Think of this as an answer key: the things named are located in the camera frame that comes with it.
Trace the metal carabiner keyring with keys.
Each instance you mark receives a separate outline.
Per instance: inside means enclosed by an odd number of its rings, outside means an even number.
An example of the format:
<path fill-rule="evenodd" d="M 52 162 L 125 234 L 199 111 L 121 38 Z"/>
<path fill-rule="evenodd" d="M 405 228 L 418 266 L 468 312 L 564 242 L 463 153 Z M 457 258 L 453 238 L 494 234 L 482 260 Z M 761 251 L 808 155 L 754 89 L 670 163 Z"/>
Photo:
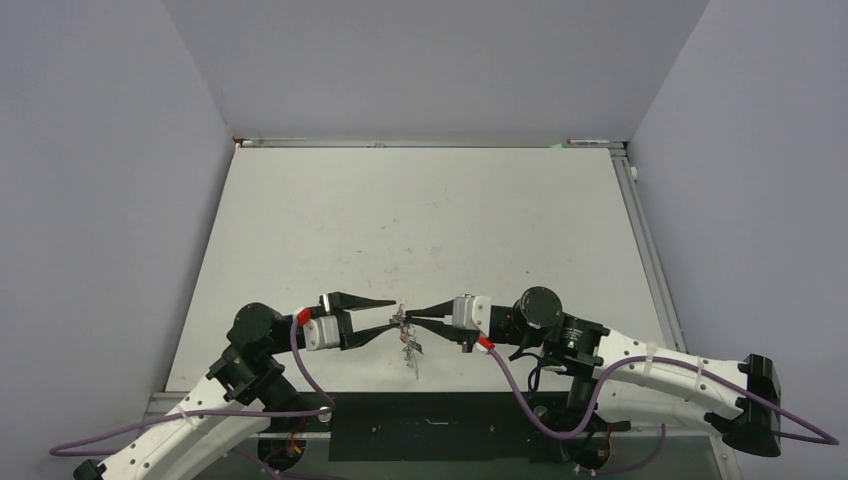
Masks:
<path fill-rule="evenodd" d="M 390 318 L 390 323 L 399 331 L 399 340 L 403 344 L 401 352 L 406 367 L 413 372 L 415 380 L 419 380 L 418 356 L 423 354 L 423 349 L 417 341 L 414 325 L 406 315 L 404 304 L 398 305 L 395 314 Z"/>

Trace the red white marker pen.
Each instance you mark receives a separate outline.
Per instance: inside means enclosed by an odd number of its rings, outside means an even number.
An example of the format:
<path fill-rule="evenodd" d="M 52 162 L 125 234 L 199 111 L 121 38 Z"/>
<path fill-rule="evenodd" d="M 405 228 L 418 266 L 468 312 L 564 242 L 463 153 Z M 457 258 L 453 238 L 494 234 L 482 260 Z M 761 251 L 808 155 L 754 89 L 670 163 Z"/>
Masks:
<path fill-rule="evenodd" d="M 603 139 L 568 139 L 566 144 L 569 146 L 579 146 L 579 147 L 592 147 L 592 146 L 601 146 L 606 147 L 610 145 L 612 142 L 610 140 Z"/>

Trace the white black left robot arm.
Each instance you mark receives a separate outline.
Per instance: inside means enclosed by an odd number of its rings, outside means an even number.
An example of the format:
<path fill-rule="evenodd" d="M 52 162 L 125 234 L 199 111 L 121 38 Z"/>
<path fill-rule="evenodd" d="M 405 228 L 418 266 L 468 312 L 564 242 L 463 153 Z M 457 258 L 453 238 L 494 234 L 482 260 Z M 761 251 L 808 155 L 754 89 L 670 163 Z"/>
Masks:
<path fill-rule="evenodd" d="M 259 302 L 242 307 L 227 347 L 166 415 L 118 429 L 139 436 L 114 453 L 89 453 L 76 479 L 192 479 L 245 438 L 332 414 L 335 401 L 307 371 L 302 350 L 348 350 L 393 329 L 356 331 L 351 314 L 389 301 L 343 292 L 282 314 Z"/>

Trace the aluminium right table rail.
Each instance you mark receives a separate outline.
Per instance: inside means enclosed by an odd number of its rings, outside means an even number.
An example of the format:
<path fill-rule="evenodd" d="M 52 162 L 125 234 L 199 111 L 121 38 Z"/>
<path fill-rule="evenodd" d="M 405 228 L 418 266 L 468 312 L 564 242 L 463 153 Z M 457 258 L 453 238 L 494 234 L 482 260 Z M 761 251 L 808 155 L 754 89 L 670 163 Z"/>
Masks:
<path fill-rule="evenodd" d="M 660 256 L 639 198 L 637 175 L 624 148 L 611 149 L 610 156 L 645 271 L 648 288 L 657 313 L 665 346 L 678 352 L 687 353 L 688 348 L 673 304 Z"/>

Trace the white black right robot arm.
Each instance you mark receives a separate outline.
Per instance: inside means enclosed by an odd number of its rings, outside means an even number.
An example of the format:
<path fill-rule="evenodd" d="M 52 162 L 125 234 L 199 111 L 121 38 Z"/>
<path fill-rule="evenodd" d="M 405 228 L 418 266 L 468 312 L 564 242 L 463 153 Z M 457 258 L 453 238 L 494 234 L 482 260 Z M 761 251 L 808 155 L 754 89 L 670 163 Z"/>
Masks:
<path fill-rule="evenodd" d="M 511 306 L 466 294 L 405 318 L 464 349 L 512 345 L 513 359 L 536 357 L 545 370 L 571 377 L 563 420 L 550 429 L 597 421 L 671 423 L 718 436 L 760 457 L 781 453 L 780 385 L 774 362 L 706 359 L 639 341 L 568 314 L 551 289 L 534 286 Z"/>

